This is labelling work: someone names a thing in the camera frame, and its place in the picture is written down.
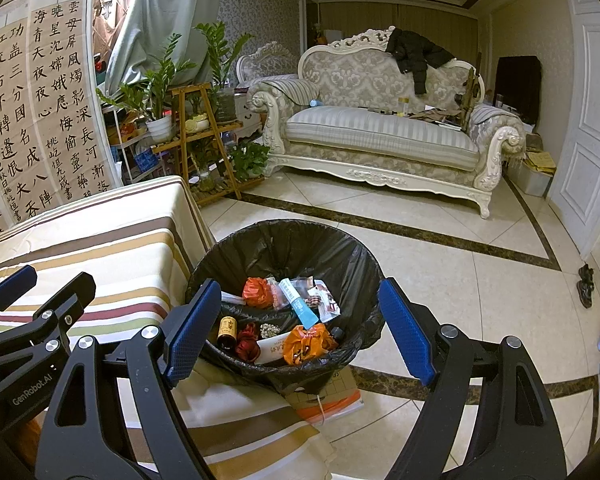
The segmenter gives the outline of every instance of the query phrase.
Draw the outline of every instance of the blue object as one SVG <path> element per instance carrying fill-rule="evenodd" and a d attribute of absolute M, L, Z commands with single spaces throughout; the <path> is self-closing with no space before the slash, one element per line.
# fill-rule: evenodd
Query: blue object
<path fill-rule="evenodd" d="M 26 265 L 0 282 L 0 310 L 11 306 L 38 282 L 36 269 Z"/>
<path fill-rule="evenodd" d="M 218 282 L 211 282 L 206 287 L 203 285 L 193 298 L 194 305 L 189 317 L 181 323 L 169 348 L 169 365 L 164 371 L 164 377 L 172 388 L 178 381 L 191 375 L 206 337 L 218 318 L 221 301 L 222 292 Z"/>
<path fill-rule="evenodd" d="M 388 280 L 378 289 L 380 311 L 394 336 L 409 373 L 428 386 L 436 376 L 429 340 L 400 294 Z"/>
<path fill-rule="evenodd" d="M 138 165 L 140 173 L 149 171 L 151 168 L 155 168 L 158 165 L 158 157 L 154 155 L 151 149 L 145 150 L 138 155 L 134 155 L 134 160 Z"/>
<path fill-rule="evenodd" d="M 319 320 L 313 311 L 307 306 L 304 300 L 298 294 L 296 288 L 291 284 L 288 278 L 280 281 L 280 290 L 285 295 L 286 300 L 291 303 L 291 307 L 299 317 L 300 323 L 304 326 L 305 330 L 309 330 Z"/>

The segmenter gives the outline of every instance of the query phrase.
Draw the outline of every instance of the storage box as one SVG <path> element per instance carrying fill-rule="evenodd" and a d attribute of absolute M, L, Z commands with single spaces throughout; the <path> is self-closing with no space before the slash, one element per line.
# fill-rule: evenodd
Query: storage box
<path fill-rule="evenodd" d="M 533 170 L 524 162 L 510 162 L 507 175 L 518 186 L 522 192 L 532 196 L 544 196 L 551 184 L 547 174 Z"/>

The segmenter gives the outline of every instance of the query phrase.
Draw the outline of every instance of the small bottle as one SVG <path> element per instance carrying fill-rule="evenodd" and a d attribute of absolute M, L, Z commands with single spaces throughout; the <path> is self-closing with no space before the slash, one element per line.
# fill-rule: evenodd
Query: small bottle
<path fill-rule="evenodd" d="M 398 97 L 398 102 L 402 103 L 402 117 L 407 117 L 409 115 L 409 98 L 408 97 Z"/>
<path fill-rule="evenodd" d="M 338 346 L 344 341 L 344 330 L 339 326 L 335 326 L 331 329 L 331 337 L 338 343 Z"/>
<path fill-rule="evenodd" d="M 231 316 L 223 317 L 218 330 L 218 346 L 225 352 L 233 352 L 237 333 L 238 324 L 235 319 Z"/>

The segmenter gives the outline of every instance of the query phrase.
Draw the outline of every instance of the black jacket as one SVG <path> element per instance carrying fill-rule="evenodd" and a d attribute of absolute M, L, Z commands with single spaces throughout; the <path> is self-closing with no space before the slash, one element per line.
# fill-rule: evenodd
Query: black jacket
<path fill-rule="evenodd" d="M 438 68 L 455 57 L 424 36 L 400 28 L 391 33 L 386 51 L 395 57 L 400 72 L 413 72 L 416 95 L 427 93 L 427 64 Z"/>

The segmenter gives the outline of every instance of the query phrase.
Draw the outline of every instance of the blue gripper pad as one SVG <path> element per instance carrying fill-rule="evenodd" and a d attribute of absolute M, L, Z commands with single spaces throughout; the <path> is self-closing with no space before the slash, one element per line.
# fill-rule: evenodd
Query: blue gripper pad
<path fill-rule="evenodd" d="M 436 376 L 429 340 L 389 280 L 380 283 L 378 301 L 409 373 L 428 386 Z"/>
<path fill-rule="evenodd" d="M 202 294 L 197 294 L 193 301 L 195 305 L 187 319 L 182 322 L 169 348 L 169 365 L 164 372 L 164 378 L 172 388 L 176 387 L 178 381 L 191 375 L 193 365 L 196 364 L 205 344 L 206 336 L 218 318 L 222 301 L 218 282 L 210 282 Z"/>
<path fill-rule="evenodd" d="M 0 282 L 0 310 L 11 306 L 38 282 L 36 269 L 26 265 Z"/>

